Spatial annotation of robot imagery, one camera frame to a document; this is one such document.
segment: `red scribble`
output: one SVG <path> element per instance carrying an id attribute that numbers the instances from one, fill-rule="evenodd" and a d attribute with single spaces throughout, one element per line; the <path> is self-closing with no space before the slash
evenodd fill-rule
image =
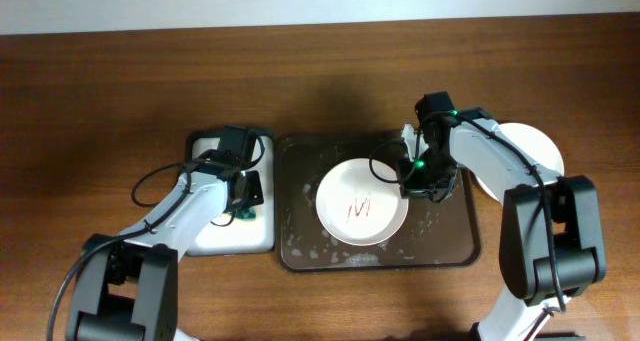
<path id="1" fill-rule="evenodd" d="M 353 205 L 349 206 L 349 211 L 347 212 L 347 223 L 351 220 L 351 210 L 353 210 L 356 217 L 359 217 L 365 205 L 367 206 L 365 216 L 369 216 L 369 210 L 371 209 L 371 200 L 369 199 L 369 196 L 371 196 L 371 193 L 367 193 L 367 197 L 365 197 L 364 201 L 360 204 L 360 208 L 358 208 L 358 198 L 353 200 Z"/>

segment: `black bracket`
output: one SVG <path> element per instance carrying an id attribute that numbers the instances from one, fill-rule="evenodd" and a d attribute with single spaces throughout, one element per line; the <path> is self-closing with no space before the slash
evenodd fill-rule
<path id="1" fill-rule="evenodd" d="M 478 331 L 478 326 L 480 323 L 476 322 L 471 327 L 471 331 L 469 331 L 469 341 L 485 341 L 480 338 L 480 332 Z M 535 340 L 540 341 L 587 341 L 587 338 L 584 336 L 578 336 L 575 333 L 566 333 L 566 334 L 553 334 L 553 335 L 538 335 Z"/>
<path id="2" fill-rule="evenodd" d="M 558 277 L 567 296 L 579 296 L 606 273 L 595 186 L 584 176 L 559 178 L 546 187 L 551 217 L 565 224 L 554 235 Z M 555 294 L 540 193 L 532 186 L 505 192 L 500 234 L 500 271 L 511 293 L 527 305 Z"/>
<path id="3" fill-rule="evenodd" d="M 225 212 L 247 209 L 264 202 L 258 171 L 245 171 L 253 165 L 251 159 L 258 137 L 253 130 L 225 126 L 217 149 L 207 150 L 187 163 L 189 172 L 208 173 L 227 182 Z"/>
<path id="4" fill-rule="evenodd" d="M 413 162 L 401 159 L 396 164 L 396 176 L 400 182 L 400 195 L 403 198 L 428 198 L 432 201 L 448 192 L 452 178 L 455 177 L 458 164 L 451 158 L 449 135 L 451 129 L 460 122 L 453 116 L 429 118 L 433 113 L 454 111 L 453 102 L 446 91 L 424 95 L 415 105 L 415 113 L 420 122 L 420 131 L 429 149 L 416 159 L 423 165 L 410 177 Z M 491 115 L 481 108 L 458 111 L 471 119 L 487 118 Z"/>
<path id="5" fill-rule="evenodd" d="M 110 237 L 93 235 L 84 250 Z M 109 293 L 109 284 L 136 278 L 135 299 Z M 173 340 L 178 323 L 178 254 L 165 245 L 124 242 L 93 256 L 76 279 L 66 340 Z"/>

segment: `white wall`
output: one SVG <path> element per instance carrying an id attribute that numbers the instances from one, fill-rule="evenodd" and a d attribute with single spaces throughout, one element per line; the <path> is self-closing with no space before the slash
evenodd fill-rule
<path id="1" fill-rule="evenodd" d="M 0 34 L 640 10 L 640 0 L 0 0 Z"/>

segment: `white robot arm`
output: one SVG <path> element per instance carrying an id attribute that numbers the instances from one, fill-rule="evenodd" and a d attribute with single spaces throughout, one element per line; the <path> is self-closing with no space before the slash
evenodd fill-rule
<path id="1" fill-rule="evenodd" d="M 61 288 L 78 272 L 67 340 L 195 340 L 176 327 L 177 264 L 209 222 L 263 202 L 257 171 L 245 171 L 262 157 L 251 160 L 256 140 L 264 152 L 256 136 L 225 127 L 217 149 L 182 165 L 174 189 L 141 221 L 116 237 L 94 235 L 85 243 Z M 131 280 L 138 284 L 135 299 L 109 293 L 109 284 Z"/>
<path id="2" fill-rule="evenodd" d="M 564 178 L 537 164 L 486 111 L 456 111 L 446 92 L 425 95 L 416 114 L 418 137 L 410 125 L 403 130 L 408 158 L 396 168 L 401 194 L 442 201 L 451 170 L 455 174 L 461 164 L 504 207 L 499 260 L 506 285 L 471 338 L 533 340 L 549 316 L 604 278 L 595 187 L 583 176 Z M 553 235 L 552 218 L 565 224 L 565 232 Z"/>

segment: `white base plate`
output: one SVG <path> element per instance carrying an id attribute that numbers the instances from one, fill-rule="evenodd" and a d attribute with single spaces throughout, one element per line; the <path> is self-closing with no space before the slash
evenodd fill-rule
<path id="1" fill-rule="evenodd" d="M 382 162 L 374 160 L 373 168 L 382 178 L 396 178 L 391 167 Z M 335 238 L 368 246 L 398 231 L 407 216 L 409 200 L 400 197 L 397 184 L 377 180 L 368 159 L 353 159 L 337 165 L 322 179 L 316 210 L 324 228 Z"/>
<path id="2" fill-rule="evenodd" d="M 242 253 L 263 253 L 273 249 L 274 236 L 274 204 L 273 204 L 273 141 L 267 136 L 261 137 L 265 152 L 260 163 L 252 171 L 260 173 L 264 203 L 255 206 L 256 219 L 242 221 L 236 219 L 227 227 L 208 224 L 187 250 L 189 256 L 231 255 Z M 193 143 L 192 155 L 200 155 L 209 149 L 218 147 L 217 137 L 200 138 Z M 260 156 L 260 146 L 256 142 L 253 159 Z M 217 224 L 225 224 L 229 220 L 222 215 Z"/>

